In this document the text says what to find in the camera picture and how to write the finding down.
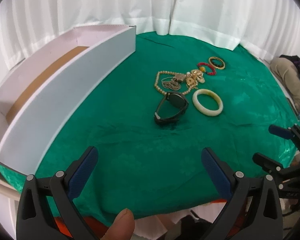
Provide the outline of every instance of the black wristwatch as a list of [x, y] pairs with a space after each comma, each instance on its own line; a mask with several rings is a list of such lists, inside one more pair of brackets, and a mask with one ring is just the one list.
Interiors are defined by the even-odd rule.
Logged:
[[[159, 109], [162, 106], [162, 104], [165, 102], [165, 100], [168, 100], [171, 105], [174, 107], [180, 109], [180, 111], [168, 118], [161, 118], [158, 115]], [[189, 106], [189, 102], [186, 99], [186, 97], [178, 92], [167, 92], [166, 95], [161, 100], [160, 104], [158, 105], [156, 111], [154, 112], [154, 121], [158, 125], [166, 125], [169, 123], [175, 123], [179, 121], [180, 115], [184, 114]]]

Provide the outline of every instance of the metal screw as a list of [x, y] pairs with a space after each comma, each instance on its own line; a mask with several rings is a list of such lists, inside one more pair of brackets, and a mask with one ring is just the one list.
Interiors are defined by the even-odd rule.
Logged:
[[27, 176], [27, 180], [28, 181], [31, 181], [33, 178], [34, 178], [34, 176], [32, 174], [30, 174], [30, 175]]
[[56, 177], [60, 178], [64, 175], [65, 173], [63, 171], [57, 171]]
[[266, 179], [267, 179], [267, 180], [273, 180], [272, 176], [271, 176], [271, 175], [269, 175], [269, 174], [268, 174], [268, 175], [266, 175]]
[[244, 176], [243, 172], [241, 172], [241, 171], [237, 171], [237, 172], [235, 173], [235, 175], [236, 175], [238, 178], [243, 178], [243, 176]]

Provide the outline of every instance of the green tablecloth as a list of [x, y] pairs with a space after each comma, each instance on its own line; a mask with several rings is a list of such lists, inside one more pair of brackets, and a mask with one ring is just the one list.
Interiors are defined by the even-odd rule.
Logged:
[[[190, 102], [177, 125], [160, 128], [153, 120], [162, 99], [154, 88], [160, 70], [186, 73], [211, 56], [226, 62], [216, 76], [199, 84], [217, 93], [224, 103], [216, 117], [201, 114]], [[214, 108], [208, 96], [199, 96]], [[82, 215], [109, 225], [130, 208], [136, 218], [190, 208], [218, 198], [200, 161], [211, 147], [234, 171], [259, 176], [252, 155], [261, 152], [284, 166], [295, 148], [268, 133], [270, 124], [288, 127], [297, 122], [269, 70], [243, 47], [216, 48], [184, 36], [137, 36], [134, 54], [120, 64], [87, 97], [60, 131], [36, 173], [38, 178], [65, 170], [89, 145], [99, 162], [81, 196], [74, 200]], [[21, 190], [24, 177], [0, 166], [7, 180]], [[52, 204], [55, 215], [58, 214]]]

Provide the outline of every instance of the blue gripper pad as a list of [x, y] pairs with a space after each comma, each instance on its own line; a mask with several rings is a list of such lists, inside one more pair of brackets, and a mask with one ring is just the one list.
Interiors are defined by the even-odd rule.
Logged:
[[231, 183], [207, 148], [204, 148], [201, 152], [201, 162], [220, 197], [229, 201], [232, 198]]
[[72, 201], [80, 196], [94, 167], [98, 162], [98, 151], [95, 147], [88, 148], [90, 151], [82, 161], [81, 165], [74, 172], [68, 184], [68, 198]]
[[269, 133], [279, 136], [283, 139], [290, 140], [293, 137], [293, 133], [289, 129], [282, 128], [280, 126], [276, 126], [271, 124], [268, 129]]

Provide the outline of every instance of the red beaded bracelet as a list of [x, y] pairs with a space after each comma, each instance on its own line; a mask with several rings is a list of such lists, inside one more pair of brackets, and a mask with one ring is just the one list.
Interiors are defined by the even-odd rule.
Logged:
[[208, 64], [208, 63], [205, 63], [205, 62], [199, 62], [198, 64], [197, 64], [197, 67], [200, 69], [200, 67], [202, 67], [202, 66], [207, 66], [208, 68], [210, 68], [211, 70], [212, 70], [212, 72], [206, 72], [207, 73], [207, 75], [209, 75], [209, 76], [214, 76], [217, 72], [216, 72], [216, 70], [215, 70], [215, 68], [213, 67], [213, 66], [211, 66], [210, 64]]

